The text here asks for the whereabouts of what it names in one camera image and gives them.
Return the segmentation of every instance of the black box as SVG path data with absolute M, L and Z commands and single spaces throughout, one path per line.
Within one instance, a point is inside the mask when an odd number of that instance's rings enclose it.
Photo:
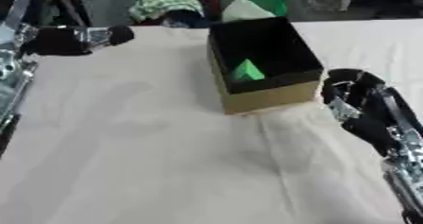
M 323 72 L 322 64 L 284 17 L 213 25 L 209 48 L 226 113 L 312 100 Z M 265 79 L 231 79 L 246 59 Z

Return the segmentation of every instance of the white fabric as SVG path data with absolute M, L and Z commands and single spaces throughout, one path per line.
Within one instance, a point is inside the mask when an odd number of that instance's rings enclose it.
M 329 68 L 398 87 L 423 119 L 423 21 L 305 23 Z M 43 60 L 0 162 L 1 224 L 400 224 L 380 158 L 315 102 L 222 113 L 207 30 L 135 28 Z
M 275 14 L 265 9 L 262 9 L 250 0 L 233 0 L 233 2 L 230 3 L 230 5 L 225 8 L 222 13 L 222 20 L 224 22 L 251 20 L 268 17 L 275 17 Z

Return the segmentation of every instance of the green cloth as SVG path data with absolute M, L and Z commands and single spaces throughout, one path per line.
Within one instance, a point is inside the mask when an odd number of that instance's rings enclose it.
M 172 10 L 186 9 L 204 16 L 203 8 L 197 0 L 139 0 L 129 9 L 129 14 L 137 21 L 158 19 Z
M 233 72 L 233 81 L 251 81 L 264 79 L 264 74 L 254 65 L 251 60 L 244 60 Z
M 274 13 L 277 16 L 285 16 L 287 8 L 285 6 L 285 0 L 250 0 L 256 5 Z

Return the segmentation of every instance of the clothing pile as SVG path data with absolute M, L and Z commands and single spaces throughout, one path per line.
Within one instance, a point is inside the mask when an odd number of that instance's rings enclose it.
M 209 26 L 197 0 L 139 0 L 129 9 L 137 22 L 157 20 L 168 27 L 205 28 Z

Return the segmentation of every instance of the floor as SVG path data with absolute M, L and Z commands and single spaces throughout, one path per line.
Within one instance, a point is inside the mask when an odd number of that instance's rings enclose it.
M 129 25 L 127 9 L 136 0 L 93 0 L 87 2 L 95 26 Z M 222 0 L 228 5 L 231 0 Z M 312 9 L 305 0 L 286 0 L 288 17 L 294 22 L 371 19 L 371 9 L 351 8 L 348 12 L 322 12 Z

